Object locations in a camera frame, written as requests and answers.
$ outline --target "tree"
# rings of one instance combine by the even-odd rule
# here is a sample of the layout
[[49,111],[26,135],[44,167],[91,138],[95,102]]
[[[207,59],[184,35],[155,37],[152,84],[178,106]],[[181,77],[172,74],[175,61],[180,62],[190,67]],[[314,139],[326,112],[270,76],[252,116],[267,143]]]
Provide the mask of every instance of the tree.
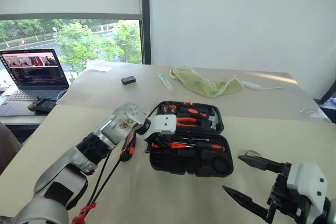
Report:
[[106,23],[106,21],[104,19],[73,19],[72,20],[73,23],[80,23],[83,26],[88,26],[91,30],[98,26],[98,25],[103,25]]
[[111,37],[102,36],[101,39],[101,49],[106,61],[113,61],[115,57],[123,54],[122,49],[117,46],[115,41]]
[[72,22],[70,19],[54,18],[50,21],[50,23],[52,24],[52,27],[55,26],[57,29],[62,29],[63,26],[69,25]]
[[119,57],[123,62],[141,63],[141,41],[139,23],[134,21],[120,20],[120,28],[113,39],[120,49],[118,50]]
[[63,26],[56,42],[65,55],[60,61],[71,65],[76,73],[85,70],[88,60],[98,59],[95,51],[100,49],[99,37],[80,23]]
[[9,47],[9,44],[6,41],[6,38],[9,37],[9,31],[14,25],[12,20],[0,20],[0,37],[6,43],[6,46]]
[[26,30],[28,33],[34,33],[36,40],[39,41],[36,35],[37,32],[42,31],[39,19],[22,19],[18,20],[16,24],[21,30]]

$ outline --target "white tabletop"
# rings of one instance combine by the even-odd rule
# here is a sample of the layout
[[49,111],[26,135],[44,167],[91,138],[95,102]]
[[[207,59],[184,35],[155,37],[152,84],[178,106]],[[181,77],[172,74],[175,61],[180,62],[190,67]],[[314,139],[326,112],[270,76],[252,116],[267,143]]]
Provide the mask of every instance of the white tabletop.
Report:
[[[41,173],[70,146],[101,123],[112,109],[57,105],[0,176],[0,215],[15,216],[31,199]],[[137,141],[130,161],[121,163],[87,216],[87,223],[262,223],[221,188],[226,185],[266,205],[276,175],[237,159],[246,150],[278,162],[317,162],[328,180],[328,197],[336,197],[336,126],[326,122],[270,120],[224,116],[222,135],[229,142],[234,172],[226,178],[173,175],[154,170]],[[113,151],[107,171],[119,157]],[[92,192],[100,168],[70,217],[77,215]],[[294,223],[277,213],[274,223]]]
[[[255,72],[196,68],[204,77],[220,82],[236,76],[262,87],[283,89],[243,90],[207,98],[186,89],[178,80],[169,77],[170,67],[104,62],[103,68],[83,72],[71,85],[58,104],[112,108],[125,101],[133,101],[150,111],[161,101],[191,101],[217,106],[222,115],[290,120],[328,120],[317,104],[288,73]],[[166,74],[173,90],[159,80]],[[136,83],[123,85],[121,78],[135,76]]]

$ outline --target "laptop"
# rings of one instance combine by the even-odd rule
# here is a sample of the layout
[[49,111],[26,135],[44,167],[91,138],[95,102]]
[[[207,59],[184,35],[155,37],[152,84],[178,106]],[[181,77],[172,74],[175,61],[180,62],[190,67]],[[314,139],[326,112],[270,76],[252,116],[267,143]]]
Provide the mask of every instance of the laptop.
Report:
[[38,99],[53,99],[69,88],[53,49],[0,51],[0,60],[17,90],[0,105],[0,116],[36,115],[27,106]]

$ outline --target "black remote control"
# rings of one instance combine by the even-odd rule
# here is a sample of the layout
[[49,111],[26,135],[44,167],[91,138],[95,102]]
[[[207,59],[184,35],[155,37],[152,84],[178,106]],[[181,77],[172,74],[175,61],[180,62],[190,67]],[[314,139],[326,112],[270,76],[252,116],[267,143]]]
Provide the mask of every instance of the black remote control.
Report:
[[51,99],[42,99],[33,102],[32,104],[28,105],[28,109],[30,111],[44,111],[50,112],[56,106],[56,101]]

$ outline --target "hammer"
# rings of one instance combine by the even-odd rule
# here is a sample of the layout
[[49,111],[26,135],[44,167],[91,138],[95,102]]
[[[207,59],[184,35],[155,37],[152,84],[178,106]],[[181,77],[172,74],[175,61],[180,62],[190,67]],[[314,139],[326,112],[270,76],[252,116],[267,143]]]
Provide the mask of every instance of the hammer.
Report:
[[214,115],[209,115],[209,120],[212,122],[211,128],[215,130],[216,125],[218,123],[218,116],[217,116],[217,113],[214,109],[211,109],[211,111],[214,113]]

